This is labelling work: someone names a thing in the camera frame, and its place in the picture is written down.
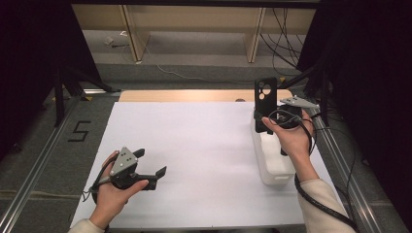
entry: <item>white plastic bottle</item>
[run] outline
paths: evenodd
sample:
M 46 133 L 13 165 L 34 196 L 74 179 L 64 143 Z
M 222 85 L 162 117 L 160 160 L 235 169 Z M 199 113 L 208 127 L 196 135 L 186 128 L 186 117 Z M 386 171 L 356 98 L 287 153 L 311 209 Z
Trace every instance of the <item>white plastic bottle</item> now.
M 260 176 L 265 184 L 288 183 L 295 174 L 291 159 L 281 154 L 281 145 L 276 134 L 257 133 L 255 120 L 251 122 Z

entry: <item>metal rail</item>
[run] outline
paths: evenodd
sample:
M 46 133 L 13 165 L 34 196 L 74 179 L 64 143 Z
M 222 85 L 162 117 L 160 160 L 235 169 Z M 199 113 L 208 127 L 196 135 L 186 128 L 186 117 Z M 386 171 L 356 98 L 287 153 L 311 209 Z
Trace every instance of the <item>metal rail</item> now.
M 63 129 L 66 126 L 67 119 L 80 102 L 80 97 L 72 98 L 72 101 L 69 102 L 67 107 L 67 114 L 61 123 L 55 127 L 52 134 L 50 135 L 46 145 L 43 147 L 42 152 L 34 163 L 30 173 L 27 175 L 24 183 L 21 185 L 20 190 L 17 192 L 15 198 L 5 211 L 5 214 L 2 215 L 0 221 L 0 232 L 9 233 L 12 231 L 15 226 L 21 211 L 23 210 L 28 197 L 30 196 L 31 191 L 37 184 L 37 181 L 40 179 L 43 170 L 49 162 L 49 159 L 52 155 L 52 151 L 58 143 L 58 140 L 61 136 Z
M 309 110 L 311 112 L 311 115 L 317 114 L 319 111 L 311 109 Z M 315 118 L 314 123 L 317 128 L 325 128 L 325 130 L 322 130 L 322 136 L 324 137 L 326 141 L 326 145 L 332 155 L 332 158 L 337 165 L 337 168 L 339 170 L 340 175 L 342 178 L 347 181 L 350 177 L 350 166 L 346 162 L 342 151 L 340 148 L 337 146 L 337 143 L 330 132 L 329 129 L 326 128 L 324 123 L 322 122 L 321 119 L 318 117 Z M 361 189 L 358 185 L 357 179 L 351 175 L 351 179 L 349 182 L 349 194 L 351 195 L 354 205 L 358 210 L 358 213 L 360 215 L 360 219 L 362 220 L 362 223 L 364 227 L 366 228 L 367 232 L 375 233 L 375 232 L 383 232 L 381 227 L 379 226 L 376 216 L 373 213 L 372 209 L 370 208 L 369 204 L 366 201 L 366 198 L 363 196 L 361 193 Z

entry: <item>cable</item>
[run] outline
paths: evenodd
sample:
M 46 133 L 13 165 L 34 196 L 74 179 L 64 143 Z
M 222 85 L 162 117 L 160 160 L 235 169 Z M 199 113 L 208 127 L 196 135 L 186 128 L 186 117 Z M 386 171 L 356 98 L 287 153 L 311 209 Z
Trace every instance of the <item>cable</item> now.
M 277 51 L 275 51 L 274 49 L 272 49 L 269 44 L 266 42 L 266 40 L 264 40 L 263 36 L 260 34 L 261 39 L 264 41 L 264 43 L 269 47 L 270 50 L 272 50 L 277 56 L 279 56 L 279 58 L 281 58 L 282 60 L 284 60 L 286 63 L 288 63 L 289 65 L 291 65 L 293 68 L 296 68 L 295 65 L 293 65 L 291 62 L 289 62 L 284 56 L 282 56 L 281 54 L 279 54 Z
M 16 193 L 16 190 L 0 190 L 0 197 L 13 197 Z M 30 198 L 57 198 L 79 200 L 79 195 L 55 194 L 44 191 L 31 191 Z
M 349 195 L 348 193 L 346 193 L 344 190 L 342 190 L 339 186 L 335 185 L 334 186 L 336 188 L 336 190 L 338 190 L 346 199 L 346 201 L 348 202 L 348 208 L 349 208 L 349 215 L 351 215 L 351 219 L 354 221 L 354 223 L 356 225 L 358 225 L 357 220 L 355 218 L 355 214 L 354 214 L 354 209 L 352 208 L 352 200 L 351 200 L 351 195 Z
M 115 48 L 122 48 L 121 49 L 121 57 L 126 60 L 126 61 L 130 61 L 130 62 L 134 62 L 133 60 L 130 60 L 129 58 L 124 56 L 124 50 L 126 49 L 126 47 L 129 47 L 129 45 L 121 45 L 121 46 L 117 46 L 117 45 L 112 45 L 112 49 Z
M 310 154 L 312 154 L 313 150 L 315 149 L 316 143 L 318 142 L 318 133 L 317 133 L 317 130 L 316 130 L 316 126 L 315 126 L 315 124 L 313 123 L 312 120 L 309 120 L 309 119 L 303 119 L 303 120 L 309 121 L 312 124 L 312 127 L 314 128 L 314 136 L 312 136 L 314 138 L 314 144 L 313 144 L 312 148 L 309 151 L 309 155 L 310 155 Z
M 293 56 L 292 56 L 292 51 L 293 51 L 293 54 L 294 54 L 294 56 L 296 57 L 297 60 L 298 60 L 298 58 L 297 58 L 296 53 L 294 52 L 294 49 L 293 49 L 293 47 L 292 47 L 291 42 L 290 42 L 289 39 L 288 39 L 288 28 L 287 28 L 287 26 L 286 26 L 286 22 L 287 22 L 287 18 L 288 18 L 288 9 L 287 9 L 287 8 L 284 8 L 284 23 L 283 23 L 283 26 L 281 25 L 281 22 L 280 22 L 280 20 L 278 19 L 278 16 L 276 15 L 276 12 L 275 12 L 275 9 L 274 9 L 274 8 L 272 8 L 272 12 L 273 12 L 273 15 L 274 15 L 275 18 L 276 18 L 276 21 L 278 22 L 279 28 L 281 29 L 281 35 L 280 35 L 280 37 L 279 37 L 279 40 L 280 40 L 280 38 L 282 37 L 282 35 L 284 35 L 284 37 L 285 37 L 285 39 L 286 39 L 286 42 L 287 42 L 287 45 L 288 45 L 288 51 L 289 51 L 289 53 L 290 53 L 290 55 L 291 55 L 291 59 L 292 59 L 294 65 L 296 66 L 296 62 L 294 61 Z
M 300 44 L 303 46 L 303 42 L 300 40 L 299 35 L 296 35 L 296 38 L 300 42 Z
M 139 33 L 136 33 L 136 34 L 137 34 L 137 37 L 139 38 L 139 40 L 140 40 L 140 41 L 142 42 L 142 44 L 144 45 L 146 51 L 147 51 L 150 55 L 152 55 L 151 51 L 150 51 L 149 48 L 146 46 L 146 43 L 144 43 L 143 40 L 140 38 Z M 185 80 L 199 80 L 199 81 L 210 82 L 210 83 L 237 83 L 237 84 L 253 84 L 253 83 L 254 83 L 254 82 L 237 82 L 237 81 L 228 81 L 228 80 L 209 80 L 209 79 L 203 79 L 203 78 L 198 78 L 198 77 L 186 77 L 186 76 L 177 74 L 177 73 L 175 73 L 175 72 L 173 72 L 173 71 L 166 71 L 166 70 L 162 69 L 162 68 L 160 67 L 160 65 L 158 65 L 158 64 L 156 64 L 156 66 L 157 66 L 157 68 L 158 68 L 161 72 L 163 72 L 163 73 L 165 73 L 165 74 L 174 75 L 174 76 L 180 77 L 180 78 L 185 79 Z
M 299 194 L 310 204 L 312 204 L 313 206 L 315 206 L 316 208 L 318 208 L 319 210 L 321 210 L 322 212 L 333 216 L 334 218 L 344 222 L 345 224 L 349 225 L 350 227 L 352 227 L 355 231 L 358 231 L 358 227 L 357 225 L 348 217 L 336 212 L 335 210 L 324 206 L 322 203 L 318 202 L 317 200 L 313 199 L 311 196 L 309 196 L 309 194 L 307 194 L 303 188 L 300 186 L 300 181 L 299 178 L 297 176 L 294 176 L 294 185 L 296 186 L 297 191 L 299 192 Z
M 113 161 L 115 161 L 118 158 L 119 154 L 114 155 L 113 157 L 111 157 L 102 167 L 102 169 L 100 170 L 99 174 L 97 175 L 96 180 L 94 181 L 93 185 L 88 189 L 88 191 L 83 191 L 83 202 L 85 202 L 88 197 L 90 196 L 90 194 L 93 197 L 93 201 L 94 203 L 97 203 L 97 192 L 99 190 L 99 182 L 101 179 L 101 176 L 103 175 L 103 172 L 106 170 L 106 168 L 109 166 L 110 163 L 112 163 Z
M 339 132 L 339 133 L 341 133 L 343 136 L 345 136 L 347 139 L 349 139 L 349 141 L 352 142 L 351 138 L 350 138 L 348 135 L 346 135 L 346 133 L 343 132 L 342 130 L 334 129 L 334 128 L 330 128 L 330 127 L 318 129 L 318 131 L 321 131 L 321 130 L 333 130 L 333 131 Z M 351 181 L 351 178 L 352 178 L 352 173 L 353 173 L 354 168 L 355 168 L 355 162 L 356 162 L 356 159 L 357 159 L 357 152 L 356 152 L 355 148 L 353 148 L 353 157 L 354 157 L 354 158 L 353 158 L 353 160 L 352 160 L 352 164 L 351 164 L 351 167 L 350 167 L 350 169 L 349 169 L 348 180 L 346 181 L 346 184 L 345 184 L 346 192 L 344 192 L 344 191 L 341 190 L 340 188 L 339 188 L 339 189 L 336 188 L 336 189 L 338 189 L 338 190 L 344 195 L 344 197 L 347 199 L 347 201 L 348 201 L 349 213 L 350 213 L 350 215 L 352 216 L 353 222 L 354 222 L 355 224 L 357 224 L 357 221 L 356 221 L 356 218 L 355 218 L 355 214 L 354 214 L 354 210 L 353 210 L 353 207 L 352 207 L 351 196 L 349 195 L 349 185 L 350 185 L 350 181 Z
M 284 46 L 281 46 L 280 43 L 279 43 L 279 40 L 278 40 L 278 42 L 273 41 L 273 39 L 272 39 L 272 37 L 270 36 L 270 34 L 266 34 L 266 36 L 269 38 L 270 41 L 273 42 L 273 44 L 276 45 L 276 47 L 279 47 L 279 48 L 284 49 L 284 50 L 291 50 L 291 48 L 286 48 L 286 47 L 284 47 Z

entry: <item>sleeve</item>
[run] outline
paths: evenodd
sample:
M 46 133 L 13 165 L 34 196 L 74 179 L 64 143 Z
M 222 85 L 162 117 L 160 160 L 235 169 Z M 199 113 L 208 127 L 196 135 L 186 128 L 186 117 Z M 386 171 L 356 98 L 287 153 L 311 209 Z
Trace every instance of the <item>sleeve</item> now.
M 302 182 L 300 186 L 308 193 L 312 198 L 322 203 L 323 205 L 335 210 L 336 212 L 347 216 L 346 211 L 337 201 L 335 193 L 332 188 L 323 180 L 316 179 L 306 182 Z M 306 230 L 308 233 L 316 232 L 355 232 L 351 226 L 336 219 L 333 216 L 322 212 L 309 202 L 307 202 L 300 194 L 297 195 L 300 208 L 302 209 L 303 219 L 305 221 Z
M 103 233 L 104 230 L 98 228 L 89 219 L 78 221 L 68 233 Z

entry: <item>white paper sheet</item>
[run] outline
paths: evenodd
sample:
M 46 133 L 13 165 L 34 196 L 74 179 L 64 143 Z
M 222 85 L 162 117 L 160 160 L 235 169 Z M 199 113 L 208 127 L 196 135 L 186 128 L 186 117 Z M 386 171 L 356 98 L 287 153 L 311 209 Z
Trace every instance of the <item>white paper sheet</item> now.
M 303 223 L 291 180 L 265 185 L 251 134 L 254 103 L 116 103 L 85 190 L 114 150 L 145 149 L 136 172 L 167 166 L 154 191 L 132 197 L 111 223 L 121 229 L 243 228 Z M 319 175 L 332 185 L 317 148 Z M 80 200 L 72 225 L 95 204 Z

